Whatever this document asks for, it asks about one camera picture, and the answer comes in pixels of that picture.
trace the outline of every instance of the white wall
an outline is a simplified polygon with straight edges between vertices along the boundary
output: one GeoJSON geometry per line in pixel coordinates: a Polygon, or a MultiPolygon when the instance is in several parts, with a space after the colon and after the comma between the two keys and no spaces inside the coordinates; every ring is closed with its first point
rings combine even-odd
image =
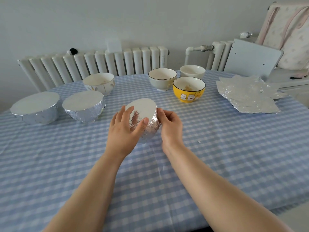
{"type": "MultiPolygon", "coordinates": [[[[0,110],[36,93],[17,64],[24,56],[69,48],[163,45],[168,67],[179,69],[188,46],[258,33],[274,0],[0,0],[0,110]]],[[[208,54],[189,63],[205,66],[208,54]]]]}

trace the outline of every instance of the cat illustration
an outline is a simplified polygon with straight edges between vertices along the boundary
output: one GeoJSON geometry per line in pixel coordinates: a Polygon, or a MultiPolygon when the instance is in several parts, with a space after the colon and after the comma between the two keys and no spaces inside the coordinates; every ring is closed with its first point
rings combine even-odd
{"type": "Polygon", "coordinates": [[[195,98],[194,94],[189,94],[188,101],[192,101],[194,100],[194,98],[195,98]]]}
{"type": "Polygon", "coordinates": [[[181,94],[181,95],[180,95],[180,98],[183,99],[183,100],[186,100],[187,95],[186,95],[186,94],[181,94]]]}

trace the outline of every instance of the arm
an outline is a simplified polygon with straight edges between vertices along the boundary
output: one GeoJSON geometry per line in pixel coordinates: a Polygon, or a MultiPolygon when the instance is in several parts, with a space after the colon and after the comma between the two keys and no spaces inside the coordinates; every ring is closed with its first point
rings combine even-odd
{"type": "Polygon", "coordinates": [[[102,231],[114,189],[117,171],[144,132],[149,119],[144,118],[130,131],[129,118],[134,107],[116,113],[111,120],[105,153],[93,166],[44,232],[102,231]]]}
{"type": "Polygon", "coordinates": [[[162,148],[180,181],[215,232],[291,232],[269,210],[212,171],[182,141],[182,123],[158,109],[162,148]]]}

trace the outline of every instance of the gingham pattern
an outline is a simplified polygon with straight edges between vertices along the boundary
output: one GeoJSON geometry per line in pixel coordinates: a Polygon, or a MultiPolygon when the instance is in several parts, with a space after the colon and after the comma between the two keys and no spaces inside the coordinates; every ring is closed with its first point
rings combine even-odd
{"type": "MultiPolygon", "coordinates": [[[[157,91],[147,75],[116,77],[106,109],[90,124],[64,112],[52,124],[28,126],[0,115],[0,228],[40,231],[102,155],[108,126],[121,105],[151,98],[183,122],[185,145],[249,196],[279,213],[309,198],[309,110],[291,97],[279,114],[244,114],[216,89],[207,71],[199,101],[184,104],[172,89],[157,91]]],[[[52,91],[62,99],[85,90],[74,82],[52,91]]],[[[105,231],[188,231],[207,226],[161,149],[160,132],[138,144],[117,174],[105,231]]]]}

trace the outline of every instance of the table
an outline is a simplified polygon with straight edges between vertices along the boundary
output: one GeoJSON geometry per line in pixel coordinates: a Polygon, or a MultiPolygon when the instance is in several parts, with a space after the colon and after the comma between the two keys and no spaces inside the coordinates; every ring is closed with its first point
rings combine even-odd
{"type": "MultiPolygon", "coordinates": [[[[78,187],[104,152],[109,122],[121,105],[151,98],[183,121],[185,145],[249,196],[278,213],[309,199],[309,110],[288,97],[278,114],[244,114],[216,90],[206,71],[206,90],[191,104],[172,89],[153,88],[147,75],[116,77],[106,109],[90,124],[64,112],[45,126],[29,126],[9,112],[0,115],[0,228],[40,231],[78,187]]],[[[85,90],[74,82],[52,91],[62,99],[85,90]]],[[[116,177],[104,231],[188,231],[207,222],[161,149],[160,132],[138,144],[116,177]]]]}

